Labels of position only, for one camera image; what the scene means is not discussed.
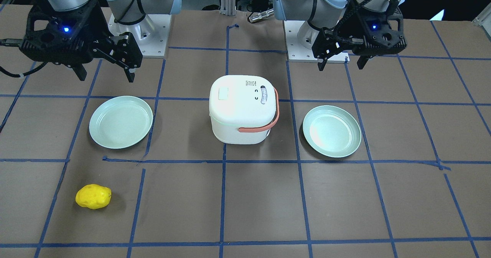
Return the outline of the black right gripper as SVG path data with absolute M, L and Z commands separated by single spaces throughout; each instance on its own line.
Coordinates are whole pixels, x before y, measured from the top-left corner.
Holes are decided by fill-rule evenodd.
M 113 36 L 98 0 L 79 8 L 58 12 L 48 0 L 35 0 L 28 14 L 20 51 L 33 61 L 72 66 L 80 81 L 87 71 L 83 64 L 103 58 L 121 67 L 128 82 L 142 65 L 143 55 L 131 32 Z

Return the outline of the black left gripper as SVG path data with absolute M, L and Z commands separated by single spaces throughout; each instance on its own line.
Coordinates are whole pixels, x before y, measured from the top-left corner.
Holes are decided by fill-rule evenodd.
M 361 39 L 362 44 L 355 46 L 352 38 L 345 38 L 336 30 L 321 28 L 318 32 L 312 52 L 317 63 L 318 70 L 323 71 L 331 57 L 340 54 L 344 50 L 352 50 L 359 55 L 358 69 L 364 69 L 372 56 L 396 55 L 407 48 L 407 40 L 404 36 L 403 15 L 398 7 L 391 12 L 372 12 L 360 8 L 345 23 L 345 36 Z

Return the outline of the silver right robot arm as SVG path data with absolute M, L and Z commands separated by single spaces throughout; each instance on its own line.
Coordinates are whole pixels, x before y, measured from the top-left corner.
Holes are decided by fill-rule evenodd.
M 154 37 L 149 16 L 178 14 L 182 7 L 182 0 L 106 0 L 123 28 L 114 34 L 99 0 L 34 1 L 26 33 L 14 41 L 21 53 L 42 65 L 64 65 L 81 81 L 84 64 L 102 58 L 121 67 L 130 83 L 142 64 L 140 43 Z

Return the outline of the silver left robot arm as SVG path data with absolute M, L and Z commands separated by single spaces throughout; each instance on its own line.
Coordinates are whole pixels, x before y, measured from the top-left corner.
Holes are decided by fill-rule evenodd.
M 375 56 L 407 48 L 400 0 L 273 0 L 275 18 L 303 21 L 301 39 L 322 71 L 331 57 L 350 50 L 358 69 Z

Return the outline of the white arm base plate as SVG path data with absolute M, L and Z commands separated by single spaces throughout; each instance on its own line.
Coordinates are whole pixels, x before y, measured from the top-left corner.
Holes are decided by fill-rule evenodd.
M 320 60 L 313 55 L 312 45 L 318 31 L 306 21 L 288 20 L 283 22 L 288 60 L 290 62 L 317 63 Z
M 165 58 L 170 36 L 172 15 L 146 15 L 140 23 L 123 25 L 109 19 L 109 30 L 114 35 L 131 32 L 144 58 Z

